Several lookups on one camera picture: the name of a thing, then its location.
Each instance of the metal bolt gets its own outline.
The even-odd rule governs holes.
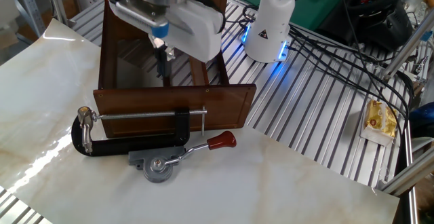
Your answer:
[[[155,160],[154,161],[154,166],[160,167],[161,166],[161,160]]]

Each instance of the yellow package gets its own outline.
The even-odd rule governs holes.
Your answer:
[[[396,119],[392,110],[382,102],[371,100],[366,107],[364,129],[361,136],[379,143],[388,145],[395,138]]]

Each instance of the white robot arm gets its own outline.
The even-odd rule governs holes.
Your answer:
[[[260,0],[256,20],[242,38],[246,54],[259,62],[284,61],[288,55],[289,21],[295,0]]]
[[[164,41],[167,50],[178,48],[207,62],[220,51],[224,16],[195,0],[110,0],[120,19]]]

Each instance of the red knob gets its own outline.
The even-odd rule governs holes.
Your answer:
[[[235,147],[237,146],[237,140],[233,136],[232,132],[226,131],[222,134],[206,140],[210,150],[219,149],[222,147]]]

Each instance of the marble table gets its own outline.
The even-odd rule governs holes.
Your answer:
[[[247,127],[231,130],[236,148],[198,151],[161,184],[126,155],[81,155],[71,125],[79,107],[96,109],[99,55],[53,20],[0,67],[0,185],[52,223],[392,223],[397,198]],[[104,138],[100,122],[92,137]]]

